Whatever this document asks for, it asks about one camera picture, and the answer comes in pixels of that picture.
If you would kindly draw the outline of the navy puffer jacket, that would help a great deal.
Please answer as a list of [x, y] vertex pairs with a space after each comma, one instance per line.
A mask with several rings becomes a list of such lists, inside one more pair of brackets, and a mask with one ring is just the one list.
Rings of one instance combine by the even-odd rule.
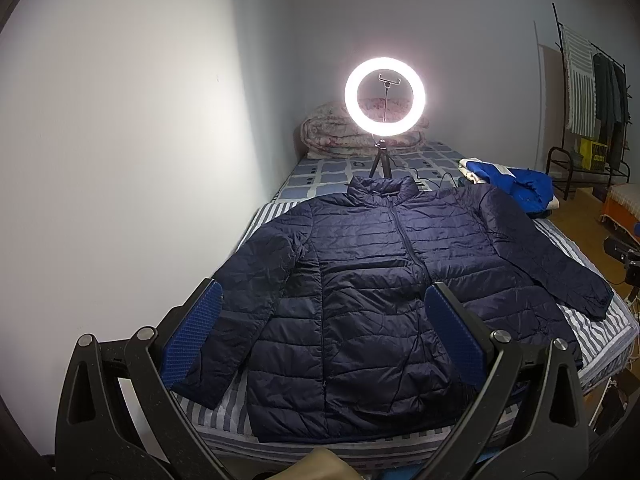
[[567, 342], [564, 312], [605, 318], [610, 285], [490, 184], [423, 192], [361, 179], [263, 224], [216, 272], [222, 308], [180, 396], [216, 408], [246, 375], [263, 441], [336, 442], [452, 425], [471, 400], [424, 307], [445, 284], [521, 344]]

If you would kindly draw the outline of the dark hanging clothes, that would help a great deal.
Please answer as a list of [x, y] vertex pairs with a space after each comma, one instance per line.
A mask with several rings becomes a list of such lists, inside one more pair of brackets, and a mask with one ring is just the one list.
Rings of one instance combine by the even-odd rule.
[[598, 142], [606, 145], [608, 164], [618, 169], [623, 159], [625, 128], [629, 119], [626, 75], [620, 66], [600, 52], [593, 55], [593, 70]]

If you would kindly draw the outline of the black clothes rack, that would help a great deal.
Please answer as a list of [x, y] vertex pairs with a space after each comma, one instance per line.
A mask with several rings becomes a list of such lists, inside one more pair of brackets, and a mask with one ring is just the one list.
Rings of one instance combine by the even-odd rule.
[[583, 185], [628, 183], [631, 125], [626, 65], [555, 18], [562, 56], [563, 125], [549, 148], [546, 174], [567, 196]]

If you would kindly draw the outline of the blue white striped mattress pad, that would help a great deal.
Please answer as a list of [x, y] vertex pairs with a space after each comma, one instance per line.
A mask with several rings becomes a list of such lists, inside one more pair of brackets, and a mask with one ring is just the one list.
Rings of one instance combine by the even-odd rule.
[[[620, 295], [613, 296], [606, 318], [601, 322], [593, 322], [568, 307], [560, 307], [560, 310], [582, 350], [582, 369], [578, 372], [582, 390], [591, 390], [623, 369], [639, 329]], [[290, 462], [306, 448], [301, 444], [258, 441], [250, 429], [247, 415], [246, 383], [245, 375], [233, 378], [221, 404], [213, 410], [183, 396], [176, 396], [176, 400], [195, 429], [214, 450], [253, 460], [266, 460], [274, 455], [278, 462]], [[334, 450], [356, 460], [377, 460], [384, 453], [427, 456], [440, 445], [448, 432], [449, 429], [445, 427], [408, 436], [341, 443], [335, 445]]]

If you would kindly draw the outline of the bright blue garment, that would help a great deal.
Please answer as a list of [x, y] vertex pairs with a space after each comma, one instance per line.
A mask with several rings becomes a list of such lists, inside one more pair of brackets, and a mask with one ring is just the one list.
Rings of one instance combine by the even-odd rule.
[[510, 195], [526, 214], [543, 214], [560, 206], [554, 195], [552, 179], [543, 172], [507, 167], [484, 160], [472, 165], [472, 168], [486, 183], [495, 185]]

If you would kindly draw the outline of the orange bench with white cover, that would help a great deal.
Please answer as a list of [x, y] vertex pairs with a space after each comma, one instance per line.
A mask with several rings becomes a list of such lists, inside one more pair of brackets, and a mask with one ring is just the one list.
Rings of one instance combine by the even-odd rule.
[[613, 221], [634, 240], [639, 240], [640, 185], [612, 185], [606, 194], [600, 218]]

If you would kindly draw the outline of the cream folded garment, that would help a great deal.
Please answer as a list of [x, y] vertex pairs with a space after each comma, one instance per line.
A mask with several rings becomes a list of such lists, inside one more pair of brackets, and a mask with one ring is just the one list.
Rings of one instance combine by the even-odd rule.
[[472, 168], [472, 165], [476, 165], [478, 162], [480, 160], [477, 157], [462, 158], [458, 162], [458, 169], [466, 180], [474, 184], [485, 184], [486, 180]]

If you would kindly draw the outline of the yellow box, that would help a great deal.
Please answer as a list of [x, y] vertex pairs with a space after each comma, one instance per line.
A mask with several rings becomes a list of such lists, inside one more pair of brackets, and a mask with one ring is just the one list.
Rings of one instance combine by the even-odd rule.
[[578, 144], [578, 154], [582, 169], [600, 171], [605, 168], [608, 148], [605, 144], [581, 138]]

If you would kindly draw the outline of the blue checkered bed sheet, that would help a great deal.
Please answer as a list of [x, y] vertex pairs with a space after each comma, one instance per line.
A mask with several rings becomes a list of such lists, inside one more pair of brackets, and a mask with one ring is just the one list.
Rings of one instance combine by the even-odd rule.
[[[412, 177], [421, 191], [451, 188], [462, 177], [458, 162], [463, 156], [439, 141], [428, 141], [417, 151], [392, 154], [390, 168], [393, 178]], [[274, 202], [301, 202], [316, 196], [344, 193], [353, 177], [367, 178], [373, 158], [304, 157], [295, 166]]]

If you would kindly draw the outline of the black tripod stand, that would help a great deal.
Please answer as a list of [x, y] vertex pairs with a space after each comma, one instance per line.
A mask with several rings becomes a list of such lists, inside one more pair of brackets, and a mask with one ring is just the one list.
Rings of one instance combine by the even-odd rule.
[[382, 175], [384, 179], [391, 179], [393, 177], [392, 168], [390, 168], [390, 153], [388, 152], [388, 146], [384, 138], [379, 138], [375, 141], [376, 154], [373, 159], [372, 166], [369, 172], [369, 177], [373, 178], [376, 175], [378, 167], [382, 168]]

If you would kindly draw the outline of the striped hanging garment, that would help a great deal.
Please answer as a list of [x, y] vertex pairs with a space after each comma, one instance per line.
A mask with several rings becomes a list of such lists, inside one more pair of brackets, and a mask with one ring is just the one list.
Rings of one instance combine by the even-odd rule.
[[566, 25], [561, 30], [568, 84], [566, 126], [576, 136], [594, 139], [597, 103], [591, 42]]

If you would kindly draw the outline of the floral folded quilt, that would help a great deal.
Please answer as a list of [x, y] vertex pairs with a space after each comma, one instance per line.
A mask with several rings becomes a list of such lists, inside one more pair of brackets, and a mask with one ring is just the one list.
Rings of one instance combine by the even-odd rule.
[[[417, 151], [427, 144], [425, 115], [405, 133], [385, 140], [392, 154]], [[378, 151], [377, 136], [359, 128], [343, 101], [331, 101], [315, 108], [300, 125], [300, 140], [309, 158], [372, 158]]]

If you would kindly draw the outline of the phone holder clamp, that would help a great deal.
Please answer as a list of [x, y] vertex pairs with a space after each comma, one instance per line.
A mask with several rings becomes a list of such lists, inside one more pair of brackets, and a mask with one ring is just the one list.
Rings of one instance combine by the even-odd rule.
[[400, 78], [388, 78], [383, 74], [378, 74], [378, 81], [382, 82], [386, 88], [390, 88], [391, 86], [399, 86], [401, 84]]

